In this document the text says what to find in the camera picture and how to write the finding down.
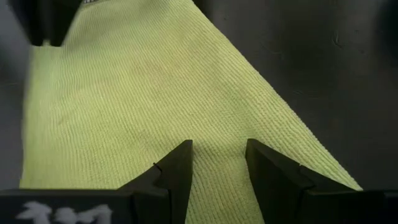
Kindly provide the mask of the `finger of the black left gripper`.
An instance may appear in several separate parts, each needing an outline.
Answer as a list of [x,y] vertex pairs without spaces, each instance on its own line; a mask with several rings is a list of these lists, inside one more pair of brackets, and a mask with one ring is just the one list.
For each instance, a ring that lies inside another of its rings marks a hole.
[[41,46],[44,42],[44,32],[40,21],[38,0],[9,0],[17,21],[31,45]]
[[63,44],[82,0],[46,1],[46,36],[52,46]]

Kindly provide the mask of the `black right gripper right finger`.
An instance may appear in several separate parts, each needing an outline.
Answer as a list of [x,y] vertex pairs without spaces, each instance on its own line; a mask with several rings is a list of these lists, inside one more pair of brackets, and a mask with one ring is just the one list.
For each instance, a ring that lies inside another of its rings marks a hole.
[[361,223],[354,190],[256,139],[246,163],[266,223]]

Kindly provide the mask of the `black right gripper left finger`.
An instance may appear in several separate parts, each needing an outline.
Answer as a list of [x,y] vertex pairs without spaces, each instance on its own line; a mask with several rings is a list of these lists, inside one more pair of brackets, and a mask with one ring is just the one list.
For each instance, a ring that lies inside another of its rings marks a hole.
[[118,223],[184,224],[193,178],[193,141],[184,140],[120,187],[128,193]]

